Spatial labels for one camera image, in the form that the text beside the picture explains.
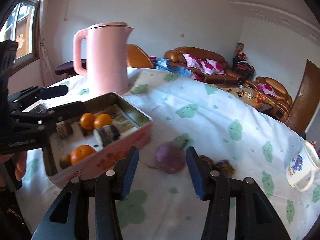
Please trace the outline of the person's left hand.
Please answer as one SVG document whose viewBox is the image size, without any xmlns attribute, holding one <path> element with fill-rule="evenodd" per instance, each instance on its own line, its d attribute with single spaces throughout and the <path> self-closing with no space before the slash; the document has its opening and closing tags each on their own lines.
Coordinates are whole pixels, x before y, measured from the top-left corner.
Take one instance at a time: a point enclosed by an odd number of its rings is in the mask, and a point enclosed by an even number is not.
<svg viewBox="0 0 320 240">
<path fill-rule="evenodd" d="M 15 165 L 14 171 L 14 182 L 21 181 L 25 175 L 27 165 L 27 151 L 17 152 L 14 154 L 1 155 L 1 164 L 6 163 L 10 159 L 13 159 Z"/>
</svg>

